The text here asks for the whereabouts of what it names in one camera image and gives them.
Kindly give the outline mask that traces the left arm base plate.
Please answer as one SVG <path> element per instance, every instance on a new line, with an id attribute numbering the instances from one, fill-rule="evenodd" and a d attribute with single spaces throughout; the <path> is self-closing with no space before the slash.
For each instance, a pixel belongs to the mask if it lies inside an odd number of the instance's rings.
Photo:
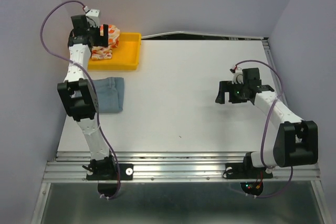
<path id="1" fill-rule="evenodd" d="M 120 172 L 117 167 L 105 168 L 98 172 L 87 171 L 86 180 L 88 181 L 130 181 L 133 179 L 133 164 L 119 164 Z"/>

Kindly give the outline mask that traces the floral orange skirt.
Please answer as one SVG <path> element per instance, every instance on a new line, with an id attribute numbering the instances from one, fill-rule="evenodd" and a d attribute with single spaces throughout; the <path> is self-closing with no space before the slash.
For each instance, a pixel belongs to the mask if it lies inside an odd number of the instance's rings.
<path id="1" fill-rule="evenodd" d="M 94 46 L 92 48 L 92 60 L 108 60 L 112 58 L 112 50 L 119 45 L 120 29 L 115 25 L 108 25 L 108 46 Z"/>

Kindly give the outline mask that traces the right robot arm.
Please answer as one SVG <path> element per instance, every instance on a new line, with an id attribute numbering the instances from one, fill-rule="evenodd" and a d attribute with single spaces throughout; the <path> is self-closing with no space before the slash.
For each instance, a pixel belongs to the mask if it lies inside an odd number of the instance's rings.
<path id="1" fill-rule="evenodd" d="M 262 136 L 261 150 L 248 152 L 240 163 L 227 163 L 224 175 L 227 179 L 256 178 L 267 174 L 273 167 L 295 167 L 314 165 L 318 161 L 318 126 L 294 114 L 282 101 L 275 90 L 263 84 L 258 68 L 231 70 L 231 81 L 220 81 L 218 104 L 225 103 L 229 95 L 232 104 L 250 102 L 266 116 L 265 124 L 272 124 L 277 135 L 271 150 L 264 150 L 266 135 Z"/>

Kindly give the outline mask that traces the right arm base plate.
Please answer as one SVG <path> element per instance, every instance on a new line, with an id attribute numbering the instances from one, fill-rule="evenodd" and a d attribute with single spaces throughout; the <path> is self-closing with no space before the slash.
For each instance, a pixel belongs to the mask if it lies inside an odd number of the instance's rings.
<path id="1" fill-rule="evenodd" d="M 272 173 L 267 173 L 265 168 L 245 167 L 243 163 L 226 163 L 222 174 L 225 179 L 271 179 Z"/>

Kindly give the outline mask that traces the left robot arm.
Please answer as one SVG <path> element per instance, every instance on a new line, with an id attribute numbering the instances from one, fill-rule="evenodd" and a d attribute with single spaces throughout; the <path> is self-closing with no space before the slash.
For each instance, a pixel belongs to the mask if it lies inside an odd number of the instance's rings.
<path id="1" fill-rule="evenodd" d="M 87 180 L 117 180 L 118 170 L 98 119 L 99 102 L 87 69 L 93 47 L 108 45 L 108 25 L 87 15 L 71 17 L 73 29 L 68 38 L 70 63 L 57 91 L 67 115 L 81 128 L 90 151 L 90 163 L 83 168 Z"/>

